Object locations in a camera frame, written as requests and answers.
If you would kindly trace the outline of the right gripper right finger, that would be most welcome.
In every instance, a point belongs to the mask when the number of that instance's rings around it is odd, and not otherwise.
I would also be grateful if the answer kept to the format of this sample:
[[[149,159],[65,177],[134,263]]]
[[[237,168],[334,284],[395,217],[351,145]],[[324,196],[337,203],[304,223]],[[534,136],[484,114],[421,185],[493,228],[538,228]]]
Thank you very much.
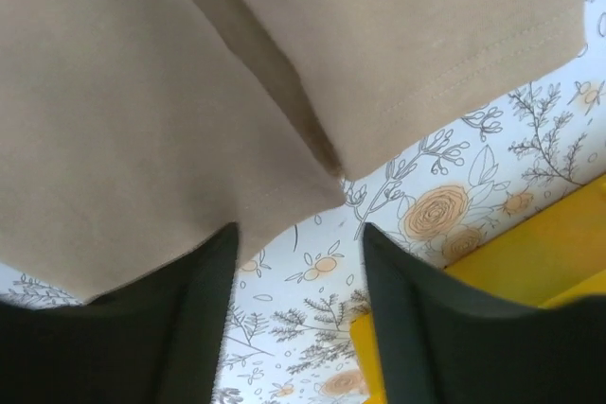
[[[601,403],[605,300],[549,309],[475,289],[363,234],[371,314],[390,403]]]

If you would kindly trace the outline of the beige t shirt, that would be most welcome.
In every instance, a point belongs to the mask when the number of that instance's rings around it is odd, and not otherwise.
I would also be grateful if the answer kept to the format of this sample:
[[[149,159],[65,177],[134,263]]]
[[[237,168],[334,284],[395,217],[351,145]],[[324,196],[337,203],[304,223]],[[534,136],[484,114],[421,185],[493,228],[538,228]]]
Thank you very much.
[[[584,0],[1,0],[1,260],[82,299],[247,260],[573,60]]]

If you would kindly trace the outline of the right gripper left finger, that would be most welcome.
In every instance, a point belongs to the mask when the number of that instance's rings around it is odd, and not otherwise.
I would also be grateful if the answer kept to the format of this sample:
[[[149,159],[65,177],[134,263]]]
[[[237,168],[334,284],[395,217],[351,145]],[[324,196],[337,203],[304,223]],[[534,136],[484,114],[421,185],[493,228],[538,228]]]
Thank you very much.
[[[3,303],[2,402],[211,402],[238,249],[229,223],[86,305]]]

